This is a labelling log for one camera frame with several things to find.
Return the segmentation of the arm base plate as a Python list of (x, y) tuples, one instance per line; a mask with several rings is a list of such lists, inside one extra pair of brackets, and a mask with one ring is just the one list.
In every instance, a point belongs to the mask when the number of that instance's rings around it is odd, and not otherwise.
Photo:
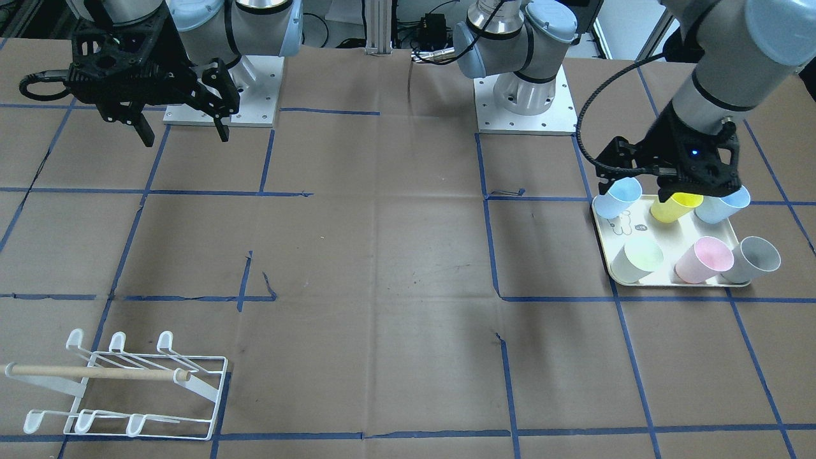
[(571, 136), (577, 114), (563, 67), (545, 84), (514, 73), (473, 81), (479, 133)]
[[(222, 120), (228, 127), (273, 128), (284, 76), (282, 56), (245, 55), (229, 73), (239, 90), (240, 109)], [(187, 105), (170, 105), (163, 122), (168, 125), (212, 127), (206, 113)]]

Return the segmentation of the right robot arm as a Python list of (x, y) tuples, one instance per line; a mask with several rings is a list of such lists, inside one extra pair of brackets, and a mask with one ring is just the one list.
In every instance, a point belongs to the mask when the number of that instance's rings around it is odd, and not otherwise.
[(72, 61), (59, 78), (105, 122), (154, 133), (146, 105), (186, 105), (209, 116), (222, 142), (252, 84), (237, 74), (251, 55), (292, 56), (300, 1), (71, 1)]

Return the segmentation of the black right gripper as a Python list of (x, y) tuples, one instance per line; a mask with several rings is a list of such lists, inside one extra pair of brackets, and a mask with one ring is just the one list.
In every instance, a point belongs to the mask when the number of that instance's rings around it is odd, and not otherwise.
[(237, 114), (241, 102), (235, 82), (224, 61), (212, 59), (202, 67), (200, 84), (169, 13), (123, 25), (82, 18), (73, 30), (72, 52), (70, 93), (96, 105), (106, 122), (134, 128), (145, 147), (155, 140), (145, 106), (193, 103), (201, 84), (207, 87), (201, 110), (213, 118), (222, 142), (230, 138), (224, 119)]

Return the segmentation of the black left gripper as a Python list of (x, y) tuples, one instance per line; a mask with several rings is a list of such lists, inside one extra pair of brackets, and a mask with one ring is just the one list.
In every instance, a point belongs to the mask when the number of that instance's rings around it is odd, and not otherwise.
[(714, 135), (685, 125), (673, 104), (665, 107), (645, 138), (629, 143), (616, 136), (599, 154), (595, 174), (606, 194), (615, 181), (636, 175), (656, 175), (659, 201), (673, 194), (725, 197), (741, 188), (738, 177), (740, 144), (736, 125), (728, 121)]

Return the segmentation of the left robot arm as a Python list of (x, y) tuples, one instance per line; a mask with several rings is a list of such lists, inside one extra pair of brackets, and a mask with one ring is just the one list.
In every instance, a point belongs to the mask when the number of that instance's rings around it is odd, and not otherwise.
[[(814, 58), (813, 1), (664, 1), (681, 24), (681, 50), (697, 64), (647, 131), (615, 137), (593, 159), (601, 194), (624, 177), (654, 175), (659, 199), (724, 197), (742, 185), (736, 126), (781, 82)], [(502, 105), (533, 115), (520, 90), (552, 91), (577, 18), (557, 1), (478, 1), (455, 26), (455, 60), (465, 76), (502, 76)]]

